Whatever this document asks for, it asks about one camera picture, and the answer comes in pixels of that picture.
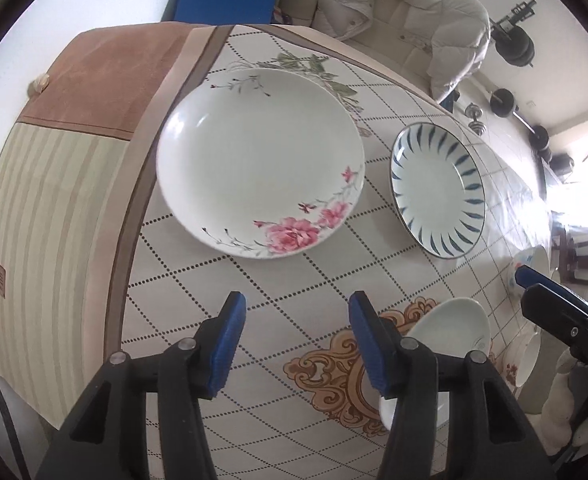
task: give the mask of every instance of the tablecloth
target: tablecloth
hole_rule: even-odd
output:
[[[345,224],[295,256],[236,258],[184,231],[155,186],[138,233],[121,335],[132,357],[162,352],[193,335],[230,290],[247,298],[247,322],[228,382],[215,400],[201,403],[221,479],[374,478],[387,434],[349,328],[349,295],[365,290],[376,310],[404,333],[440,302],[473,298],[488,315],[490,357],[500,362],[525,326],[519,304],[506,291],[508,264],[529,246],[549,251],[544,204],[481,138],[381,65],[321,36],[296,27],[234,27],[208,74],[253,66],[291,70],[345,106],[366,154],[364,189]],[[482,176],[482,237],[456,260],[423,251],[392,206],[392,143],[419,121],[452,132]],[[162,478],[153,396],[147,423],[151,472]],[[437,435],[434,471],[444,464],[446,432]]]

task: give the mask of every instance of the plate rim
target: plate rim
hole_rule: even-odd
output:
[[[167,115],[167,118],[164,121],[164,124],[162,126],[161,129],[161,133],[158,136],[158,145],[157,145],[157,149],[156,149],[156,161],[155,161],[155,167],[156,167],[156,179],[161,191],[161,195],[163,196],[163,199],[165,201],[165,203],[167,204],[168,208],[170,209],[172,215],[174,216],[174,218],[178,221],[178,223],[183,227],[183,229],[185,229],[191,236],[193,236],[196,240],[198,240],[199,242],[207,245],[208,247],[219,251],[223,254],[228,254],[229,256],[235,256],[235,257],[239,257],[239,258],[248,258],[251,260],[274,260],[277,258],[286,258],[288,256],[293,256],[294,254],[299,254],[301,252],[304,251],[308,251],[314,247],[317,247],[318,245],[320,245],[322,242],[326,241],[328,238],[330,238],[335,232],[338,231],[338,229],[340,229],[344,223],[347,221],[348,216],[351,214],[351,212],[354,210],[354,208],[356,208],[356,206],[358,205],[358,202],[360,200],[360,196],[362,194],[362,190],[363,187],[365,185],[365,173],[366,173],[366,157],[365,157],[365,147],[363,146],[363,142],[362,139],[360,138],[360,133],[358,131],[358,128],[356,126],[356,123],[354,122],[354,119],[351,117],[351,115],[349,114],[349,112],[343,107],[343,105],[341,105],[341,103],[330,93],[327,91],[327,89],[323,88],[321,85],[319,85],[318,83],[316,83],[315,81],[311,80],[310,78],[307,78],[301,74],[295,73],[295,72],[291,72],[289,70],[284,70],[282,68],[264,68],[264,67],[248,67],[248,68],[239,68],[239,69],[235,69],[235,70],[225,70],[222,73],[217,73],[216,76],[217,77],[221,77],[223,74],[225,75],[232,75],[232,74],[239,74],[239,73],[248,73],[248,72],[267,72],[267,71],[271,71],[271,72],[281,72],[281,73],[285,73],[291,76],[294,76],[296,78],[300,78],[303,79],[307,82],[309,82],[310,84],[313,84],[314,86],[316,86],[319,90],[323,91],[325,94],[328,95],[328,97],[332,98],[335,102],[336,105],[338,107],[340,107],[343,112],[347,115],[347,117],[350,120],[351,123],[351,130],[354,132],[354,135],[356,136],[356,138],[359,141],[359,163],[360,163],[360,170],[359,170],[359,175],[357,177],[357,183],[356,183],[356,189],[357,189],[357,193],[354,199],[354,203],[349,205],[349,207],[346,209],[346,213],[343,216],[343,219],[341,219],[341,221],[334,227],[332,228],[327,236],[320,238],[312,243],[309,244],[308,246],[305,247],[301,247],[298,248],[296,250],[290,251],[290,252],[286,252],[286,253],[274,253],[274,252],[267,252],[265,254],[262,255],[256,255],[250,251],[247,251],[245,253],[243,253],[242,251],[235,251],[232,252],[227,246],[222,246],[221,244],[217,244],[215,241],[213,241],[208,237],[201,237],[200,236],[200,232],[199,235],[197,235],[195,233],[195,229],[188,227],[180,218],[180,216],[178,216],[176,214],[176,212],[174,211],[174,209],[172,208],[172,206],[169,203],[169,200],[166,197],[166,193],[164,191],[164,186],[162,184],[162,178],[160,177],[160,173],[162,173],[162,171],[159,171],[159,166],[160,166],[160,153],[162,151],[161,149],[161,144],[164,143],[164,138],[167,137],[167,134],[164,134],[165,132],[165,125],[170,123],[172,117],[175,115],[176,113],[176,109],[186,100],[189,98],[189,96],[197,89],[199,89],[202,86],[205,86],[206,84],[209,83],[208,81],[208,75],[206,74],[203,78],[203,80],[201,81],[201,83],[194,88],[193,90],[191,90],[188,94],[186,94],[170,111],[170,113]]]
[[[481,229],[478,232],[478,238],[474,241],[474,243],[470,246],[470,248],[467,251],[461,253],[459,256],[442,256],[442,254],[436,254],[434,252],[434,250],[432,250],[432,248],[429,248],[425,244],[423,244],[414,235],[414,233],[412,232],[412,230],[407,226],[407,222],[405,222],[405,219],[403,218],[403,214],[401,213],[401,211],[400,211],[400,209],[398,207],[398,202],[396,201],[396,197],[394,196],[394,184],[392,182],[392,164],[394,163],[394,147],[396,146],[396,144],[398,142],[398,139],[402,135],[404,135],[406,132],[409,132],[410,129],[412,128],[412,126],[416,126],[417,124],[428,124],[429,126],[436,126],[437,128],[442,128],[447,133],[449,133],[452,137],[454,137],[456,140],[458,140],[458,142],[460,143],[460,145],[463,147],[463,149],[469,155],[469,158],[472,160],[472,163],[474,164],[474,167],[476,168],[476,171],[478,172],[478,175],[479,175],[480,180],[481,180],[481,190],[483,192],[483,203],[484,203],[483,224],[481,225]],[[478,165],[476,164],[476,161],[474,160],[474,157],[472,156],[472,154],[469,152],[468,147],[465,146],[456,135],[454,135],[452,132],[450,132],[444,126],[440,126],[440,124],[436,124],[436,123],[427,123],[425,121],[417,121],[415,123],[408,124],[407,126],[405,126],[399,132],[399,134],[394,138],[394,143],[392,144],[392,149],[390,151],[390,157],[389,157],[389,189],[390,189],[390,193],[392,195],[392,203],[394,204],[394,210],[397,212],[398,217],[400,218],[401,222],[403,223],[405,229],[407,230],[407,232],[410,233],[410,236],[414,239],[414,241],[416,241],[416,243],[419,245],[419,247],[421,249],[427,251],[428,253],[430,253],[432,256],[435,256],[436,258],[441,258],[443,260],[456,260],[458,258],[462,258],[466,254],[469,254],[471,252],[471,250],[474,249],[474,247],[476,247],[476,244],[481,239],[483,228],[485,227],[485,219],[487,219],[487,200],[485,199],[485,185],[483,184],[483,178],[481,177],[481,172],[478,169]]]

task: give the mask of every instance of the small white plate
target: small white plate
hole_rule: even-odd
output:
[[[465,357],[471,350],[485,355],[490,351],[490,323],[483,307],[469,298],[453,298],[423,316],[407,333],[436,354]],[[436,426],[450,419],[450,394],[439,392]],[[378,404],[383,426],[392,427],[396,399],[380,398]]]
[[[253,68],[212,76],[168,118],[156,173],[176,219],[234,256],[307,250],[356,204],[365,156],[354,121],[297,74]]]
[[[485,222],[485,191],[456,137],[436,124],[408,126],[394,142],[390,176],[396,207],[423,249],[439,258],[472,250]]]

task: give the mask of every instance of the plate with blue leaf pattern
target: plate with blue leaf pattern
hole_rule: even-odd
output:
[[[485,191],[454,135],[436,124],[411,124],[394,142],[390,177],[396,208],[423,249],[439,258],[472,250],[485,223]]]

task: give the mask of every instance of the silver bolt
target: silver bolt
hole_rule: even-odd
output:
[[[401,346],[405,350],[416,350],[418,348],[418,341],[413,337],[404,337],[401,339]]]
[[[482,365],[485,361],[487,361],[487,356],[480,350],[472,350],[469,353],[469,358],[479,365]]]
[[[196,339],[184,337],[178,342],[178,348],[181,350],[193,350],[196,348]]]
[[[112,355],[110,355],[110,362],[113,365],[120,365],[127,358],[128,355],[125,352],[114,352]]]

